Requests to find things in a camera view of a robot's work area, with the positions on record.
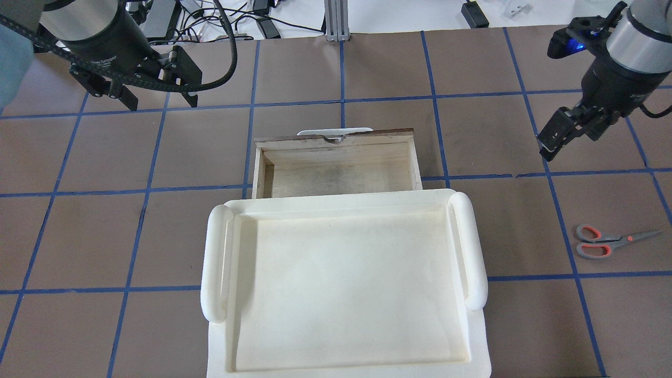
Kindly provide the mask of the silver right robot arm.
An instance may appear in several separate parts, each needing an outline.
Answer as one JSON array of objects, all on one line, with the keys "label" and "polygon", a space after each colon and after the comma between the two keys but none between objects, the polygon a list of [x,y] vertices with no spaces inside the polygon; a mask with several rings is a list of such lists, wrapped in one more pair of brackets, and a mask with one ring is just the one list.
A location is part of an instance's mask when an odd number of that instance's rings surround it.
[{"label": "silver right robot arm", "polygon": [[554,32],[547,55],[559,59],[581,51],[594,57],[581,81],[581,100],[557,109],[537,136],[546,161],[575,138],[597,141],[636,109],[649,118],[670,114],[670,108],[653,113],[645,106],[670,75],[670,1],[618,2],[606,17],[576,17]]}]

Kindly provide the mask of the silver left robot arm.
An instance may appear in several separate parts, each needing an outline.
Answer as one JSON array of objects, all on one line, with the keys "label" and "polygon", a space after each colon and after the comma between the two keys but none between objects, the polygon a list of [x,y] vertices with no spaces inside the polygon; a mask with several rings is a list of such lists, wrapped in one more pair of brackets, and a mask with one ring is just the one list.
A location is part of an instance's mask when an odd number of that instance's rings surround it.
[{"label": "silver left robot arm", "polygon": [[12,20],[99,69],[170,85],[199,85],[202,71],[181,47],[154,50],[124,1],[2,1]]}]

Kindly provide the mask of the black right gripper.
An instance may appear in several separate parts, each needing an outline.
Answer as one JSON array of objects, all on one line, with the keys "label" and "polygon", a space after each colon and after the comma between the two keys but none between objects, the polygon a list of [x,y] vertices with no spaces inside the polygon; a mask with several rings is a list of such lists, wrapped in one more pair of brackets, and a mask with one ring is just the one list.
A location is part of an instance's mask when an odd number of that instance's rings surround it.
[{"label": "black right gripper", "polygon": [[576,108],[559,108],[539,132],[540,155],[552,161],[573,139],[598,140],[609,127],[627,117],[657,88],[657,74],[635,72],[611,60],[596,58],[581,81]]}]

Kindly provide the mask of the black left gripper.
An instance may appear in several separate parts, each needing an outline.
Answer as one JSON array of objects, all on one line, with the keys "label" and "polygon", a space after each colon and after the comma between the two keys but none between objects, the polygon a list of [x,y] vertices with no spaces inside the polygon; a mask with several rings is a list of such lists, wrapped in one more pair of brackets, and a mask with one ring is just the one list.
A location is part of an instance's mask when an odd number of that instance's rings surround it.
[{"label": "black left gripper", "polygon": [[[69,49],[82,60],[110,72],[176,84],[185,89],[180,95],[191,108],[198,105],[194,88],[202,84],[201,69],[182,46],[173,46],[170,52],[163,54],[154,50],[126,10],[118,10],[108,26],[97,34],[69,41]],[[76,64],[70,65],[69,73],[89,95],[107,96],[120,101],[128,110],[137,111],[137,96],[120,82],[105,79]]]}]

